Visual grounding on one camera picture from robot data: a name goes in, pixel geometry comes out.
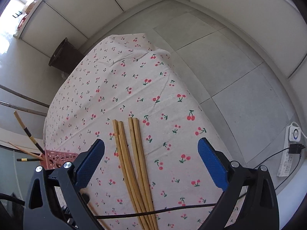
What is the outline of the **black chopstick gold band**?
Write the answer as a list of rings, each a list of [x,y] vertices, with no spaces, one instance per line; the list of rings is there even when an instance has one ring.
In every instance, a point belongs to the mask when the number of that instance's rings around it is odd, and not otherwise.
[[[27,162],[27,161],[41,161],[39,158],[17,158],[16,161]]]
[[[43,154],[45,155],[45,151],[43,150],[43,148],[39,145],[39,143],[35,140],[35,138],[33,137],[33,135],[30,133],[30,131],[28,130],[28,128],[25,126],[25,124],[23,123],[21,117],[19,116],[17,111],[14,111],[14,116],[16,118],[16,120],[18,121],[19,125],[21,126],[21,128],[23,129],[23,131],[26,133],[26,135],[30,138],[31,142],[36,146],[36,148]]]

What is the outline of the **pink lattice utensil holder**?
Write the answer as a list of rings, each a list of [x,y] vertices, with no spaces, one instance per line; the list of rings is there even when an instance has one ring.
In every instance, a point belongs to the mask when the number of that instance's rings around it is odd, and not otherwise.
[[[43,155],[43,160],[40,160],[40,165],[44,167],[45,170],[60,168],[67,161],[74,162],[78,157],[78,153],[66,153],[46,150],[45,156]]]

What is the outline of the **black power adapter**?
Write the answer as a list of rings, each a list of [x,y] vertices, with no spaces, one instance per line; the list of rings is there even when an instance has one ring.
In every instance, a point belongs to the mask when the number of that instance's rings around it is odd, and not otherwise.
[[[305,146],[301,143],[293,143],[289,146],[289,154],[301,154],[302,151],[305,149]]]

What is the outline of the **white power strip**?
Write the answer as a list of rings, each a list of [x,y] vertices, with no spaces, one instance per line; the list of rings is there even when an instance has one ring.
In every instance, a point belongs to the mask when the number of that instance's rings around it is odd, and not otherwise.
[[[281,156],[281,163],[277,171],[278,177],[288,177],[290,174],[294,154],[290,154],[290,144],[299,143],[301,140],[301,128],[296,122],[286,127],[284,149]]]

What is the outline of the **cherry print tablecloth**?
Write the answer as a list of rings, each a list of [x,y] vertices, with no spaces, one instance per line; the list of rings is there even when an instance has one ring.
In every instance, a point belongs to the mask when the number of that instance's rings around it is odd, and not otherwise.
[[[96,215],[133,213],[116,148],[113,120],[139,121],[148,187],[159,229],[198,229],[222,190],[197,144],[206,138],[229,151],[187,86],[170,54],[145,34],[111,35],[98,43],[59,88],[44,124],[47,150],[81,153],[96,139],[105,154],[85,192]]]

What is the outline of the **dark brown waste bin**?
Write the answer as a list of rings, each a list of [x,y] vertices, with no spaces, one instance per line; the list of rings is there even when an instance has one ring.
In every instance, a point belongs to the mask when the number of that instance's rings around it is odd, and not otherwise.
[[[48,65],[70,74],[83,58],[84,55],[66,37],[52,54]]]

